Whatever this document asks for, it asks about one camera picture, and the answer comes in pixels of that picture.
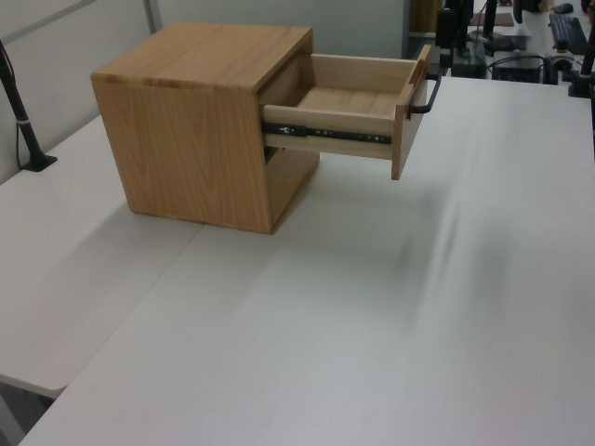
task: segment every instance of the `gray wall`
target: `gray wall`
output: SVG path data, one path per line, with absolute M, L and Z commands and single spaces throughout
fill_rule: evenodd
M 163 25 L 213 21 L 314 28 L 319 53 L 399 58 L 409 0 L 152 0 Z
M 12 2 L 0 3 L 10 7 Z M 99 115 L 89 76 L 149 36 L 142 0 L 96 0 L 6 45 L 42 150 Z M 21 161 L 27 150 L 21 139 Z M 0 183 L 18 169 L 15 118 L 0 91 Z

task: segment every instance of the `table surface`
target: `table surface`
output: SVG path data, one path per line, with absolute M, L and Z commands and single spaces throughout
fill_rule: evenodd
M 133 215 L 100 118 L 0 187 L 0 382 L 56 398 L 200 225 Z
M 203 227 L 22 444 L 591 444 L 593 173 L 587 100 L 444 78 L 400 181 Z

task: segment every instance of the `cabinet side panel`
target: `cabinet side panel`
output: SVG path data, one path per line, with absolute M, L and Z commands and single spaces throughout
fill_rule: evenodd
M 279 149 L 267 163 L 273 225 L 295 198 L 299 188 L 318 165 L 319 153 Z
M 93 87 L 133 212 L 271 231 L 255 96 Z

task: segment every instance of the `cabinet top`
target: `cabinet top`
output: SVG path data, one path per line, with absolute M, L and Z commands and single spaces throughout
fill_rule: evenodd
M 93 82 L 256 92 L 296 52 L 306 27 L 174 23 L 93 72 Z

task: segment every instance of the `floor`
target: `floor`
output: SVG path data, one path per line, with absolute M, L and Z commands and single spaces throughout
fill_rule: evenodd
M 0 446 L 17 446 L 53 400 L 0 384 Z

